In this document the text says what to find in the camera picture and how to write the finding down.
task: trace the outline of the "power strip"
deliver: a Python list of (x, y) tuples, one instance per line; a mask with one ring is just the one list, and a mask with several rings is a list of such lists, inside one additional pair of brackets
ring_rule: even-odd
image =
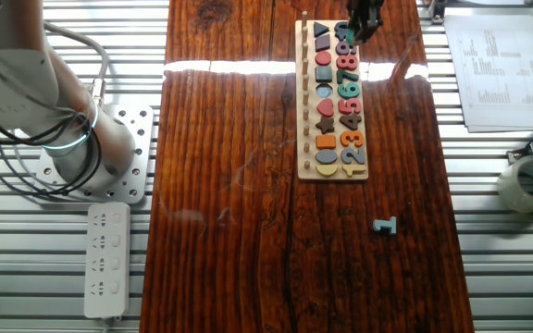
[(87, 237), (85, 316), (123, 315), (129, 308), (130, 207), (124, 203), (90, 206)]

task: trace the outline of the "wooden table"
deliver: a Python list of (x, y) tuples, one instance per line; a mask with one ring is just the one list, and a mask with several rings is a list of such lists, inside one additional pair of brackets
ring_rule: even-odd
[[(141, 332), (473, 332), (415, 1), (387, 0), (361, 50), (393, 66), (364, 80), (361, 183), (299, 180), (295, 74), (237, 73), (294, 61), (304, 9), (347, 16), (170, 2), (167, 63), (203, 61), (166, 72)], [(391, 216), (397, 235), (373, 230)]]

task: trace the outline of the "clear tape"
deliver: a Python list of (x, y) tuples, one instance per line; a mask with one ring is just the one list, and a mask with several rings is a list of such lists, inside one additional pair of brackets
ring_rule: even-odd
[(533, 194), (522, 188), (520, 175), (533, 179), (533, 155), (519, 159), (501, 173), (497, 180), (499, 195), (509, 208), (521, 213), (532, 213)]

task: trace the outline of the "red heart piece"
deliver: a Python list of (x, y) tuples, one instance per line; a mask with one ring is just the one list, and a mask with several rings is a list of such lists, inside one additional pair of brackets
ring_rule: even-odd
[(318, 104), (318, 107), (316, 109), (318, 110), (320, 115), (324, 117), (332, 117), (332, 115), (334, 115), (334, 108), (332, 106), (332, 100), (327, 98), (325, 100), (322, 100), (322, 102)]

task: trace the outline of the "blue triangle piece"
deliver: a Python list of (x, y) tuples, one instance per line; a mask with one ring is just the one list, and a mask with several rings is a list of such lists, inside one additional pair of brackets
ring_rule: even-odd
[(318, 22), (314, 22), (314, 37), (319, 37), (325, 33), (329, 32), (329, 29), (327, 26), (322, 25)]

